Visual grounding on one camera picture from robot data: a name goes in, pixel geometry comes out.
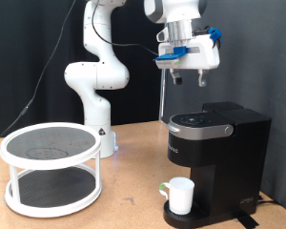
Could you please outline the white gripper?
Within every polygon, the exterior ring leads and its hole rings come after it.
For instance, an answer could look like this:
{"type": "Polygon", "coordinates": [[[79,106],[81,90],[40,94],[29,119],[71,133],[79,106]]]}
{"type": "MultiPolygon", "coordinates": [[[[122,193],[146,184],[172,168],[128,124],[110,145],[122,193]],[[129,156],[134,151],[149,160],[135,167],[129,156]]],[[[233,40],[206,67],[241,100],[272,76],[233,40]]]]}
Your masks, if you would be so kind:
{"type": "Polygon", "coordinates": [[[219,51],[209,34],[198,35],[177,47],[169,42],[161,43],[156,65],[159,69],[170,69],[175,85],[182,84],[178,69],[199,70],[198,86],[207,85],[208,70],[219,65],[219,51]]]}

